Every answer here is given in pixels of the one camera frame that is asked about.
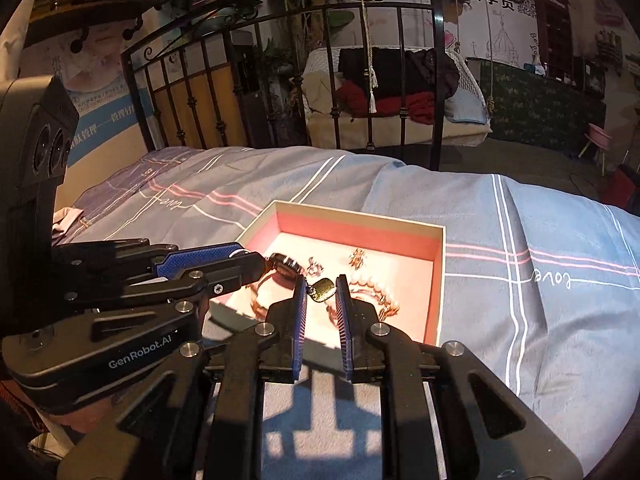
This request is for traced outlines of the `black smart watch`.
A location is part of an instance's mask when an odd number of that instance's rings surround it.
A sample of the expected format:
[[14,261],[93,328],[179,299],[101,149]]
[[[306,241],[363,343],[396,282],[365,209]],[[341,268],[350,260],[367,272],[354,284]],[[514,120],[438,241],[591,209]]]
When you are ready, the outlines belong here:
[[266,272],[256,282],[250,284],[248,288],[252,293],[250,308],[258,321],[265,321],[269,308],[263,307],[259,303],[259,289],[266,281],[273,280],[287,290],[295,288],[297,279],[305,276],[304,268],[293,258],[283,255],[280,252],[273,252],[266,259]]

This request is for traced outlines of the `gold pendant earring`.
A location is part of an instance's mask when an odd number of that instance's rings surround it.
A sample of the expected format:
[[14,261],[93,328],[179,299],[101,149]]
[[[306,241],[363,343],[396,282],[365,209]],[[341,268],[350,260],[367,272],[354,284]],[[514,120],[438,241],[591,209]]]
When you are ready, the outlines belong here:
[[323,304],[330,300],[336,293],[334,281],[329,278],[320,278],[314,284],[308,284],[307,295],[317,304]]

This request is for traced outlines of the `open cardboard jewelry box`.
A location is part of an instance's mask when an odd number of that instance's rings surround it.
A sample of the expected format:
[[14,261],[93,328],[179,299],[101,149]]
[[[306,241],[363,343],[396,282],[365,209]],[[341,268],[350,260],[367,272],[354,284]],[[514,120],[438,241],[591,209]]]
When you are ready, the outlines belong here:
[[[236,239],[245,249],[269,257],[280,252],[305,270],[308,284],[345,274],[352,298],[373,304],[378,318],[413,340],[439,346],[444,300],[446,228],[328,207],[275,200]],[[356,248],[366,254],[359,270],[348,264]],[[212,299],[212,322],[239,332],[258,321],[244,286]],[[269,307],[291,298],[269,280],[259,303]],[[341,368],[335,297],[317,304],[308,297],[304,360],[318,367]]]

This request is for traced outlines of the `gold rhinestone brooch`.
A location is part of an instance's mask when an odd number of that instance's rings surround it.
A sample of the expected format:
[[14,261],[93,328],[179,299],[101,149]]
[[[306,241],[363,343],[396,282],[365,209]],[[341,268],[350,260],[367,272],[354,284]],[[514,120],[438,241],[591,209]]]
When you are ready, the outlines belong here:
[[356,248],[352,254],[349,256],[348,264],[355,270],[359,270],[363,266],[364,250],[361,248]]

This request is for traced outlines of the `grey striped bed sheet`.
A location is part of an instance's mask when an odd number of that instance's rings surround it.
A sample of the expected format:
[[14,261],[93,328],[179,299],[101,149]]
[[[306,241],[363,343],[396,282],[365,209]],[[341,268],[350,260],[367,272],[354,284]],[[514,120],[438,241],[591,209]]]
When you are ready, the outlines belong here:
[[276,200],[446,230],[439,341],[474,352],[588,476],[639,474],[639,220],[503,176],[318,148],[165,148],[90,188],[72,242],[228,242]]

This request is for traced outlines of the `red blanket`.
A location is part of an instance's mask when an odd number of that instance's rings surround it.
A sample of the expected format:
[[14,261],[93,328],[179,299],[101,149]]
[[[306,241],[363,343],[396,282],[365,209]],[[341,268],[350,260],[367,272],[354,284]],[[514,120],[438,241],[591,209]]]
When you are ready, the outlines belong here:
[[[336,90],[336,98],[342,110],[356,118],[366,118],[369,114],[367,98],[363,90],[350,80],[345,80]],[[423,125],[433,125],[435,122],[435,104],[433,92],[419,92],[410,94],[405,99],[408,118]],[[398,116],[401,110],[401,97],[375,99],[376,117]]]

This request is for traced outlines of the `white wicker swing chair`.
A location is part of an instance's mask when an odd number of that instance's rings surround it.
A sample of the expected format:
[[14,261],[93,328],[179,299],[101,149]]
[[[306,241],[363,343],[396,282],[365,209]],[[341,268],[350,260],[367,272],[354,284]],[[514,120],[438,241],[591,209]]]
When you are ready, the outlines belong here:
[[[315,148],[362,150],[429,144],[435,131],[434,52],[375,48],[380,85],[364,92],[363,50],[311,51],[303,72],[306,128]],[[442,143],[477,146],[491,133],[487,102],[466,59],[448,49],[444,65]]]

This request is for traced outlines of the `dark clothes pile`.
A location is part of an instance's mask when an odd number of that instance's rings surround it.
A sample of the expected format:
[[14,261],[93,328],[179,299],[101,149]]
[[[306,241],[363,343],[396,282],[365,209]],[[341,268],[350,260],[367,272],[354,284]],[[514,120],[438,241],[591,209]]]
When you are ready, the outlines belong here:
[[[436,77],[436,52],[428,50],[407,50],[401,54],[399,49],[373,48],[372,67],[378,83],[373,88],[375,99],[401,96],[401,73],[405,73],[405,92],[407,96],[419,92],[434,92],[437,84],[444,85],[446,99],[457,91],[460,74],[454,61],[446,54],[439,58],[442,70]],[[342,49],[338,58],[337,71],[343,81],[350,80],[362,90],[367,90],[369,79],[364,73],[363,48]]]

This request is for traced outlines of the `pink stool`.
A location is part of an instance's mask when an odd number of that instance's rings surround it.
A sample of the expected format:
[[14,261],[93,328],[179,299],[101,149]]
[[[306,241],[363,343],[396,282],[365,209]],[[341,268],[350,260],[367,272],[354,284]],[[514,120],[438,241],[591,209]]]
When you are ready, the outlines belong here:
[[606,171],[606,155],[611,147],[612,136],[604,131],[603,128],[595,124],[590,124],[586,134],[587,144],[580,151],[578,157],[582,157],[589,150],[591,145],[597,148],[597,158],[600,160],[601,176],[605,176]]

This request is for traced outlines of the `black iron bed frame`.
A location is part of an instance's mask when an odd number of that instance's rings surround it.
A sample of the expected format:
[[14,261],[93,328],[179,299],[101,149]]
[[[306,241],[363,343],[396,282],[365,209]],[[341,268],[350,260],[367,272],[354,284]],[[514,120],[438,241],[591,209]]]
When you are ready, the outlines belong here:
[[360,31],[363,78],[374,81],[369,14],[407,11],[432,20],[434,124],[427,166],[442,160],[445,33],[442,0],[212,0],[160,26],[122,54],[134,116],[149,151],[182,148],[280,148],[311,144],[303,90],[309,39],[318,34],[326,62],[340,56],[332,21],[352,12]]

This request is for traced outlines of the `wooden wall shelf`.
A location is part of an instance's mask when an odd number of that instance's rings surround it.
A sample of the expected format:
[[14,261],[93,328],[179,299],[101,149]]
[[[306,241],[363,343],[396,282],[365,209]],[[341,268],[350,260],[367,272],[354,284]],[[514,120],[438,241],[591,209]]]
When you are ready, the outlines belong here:
[[159,11],[162,4],[162,0],[102,0],[61,6],[29,20],[24,48],[79,30],[80,35],[70,43],[70,50],[77,54],[88,39],[92,26],[134,21],[122,31],[122,39],[128,41],[142,29],[143,14],[150,9]]

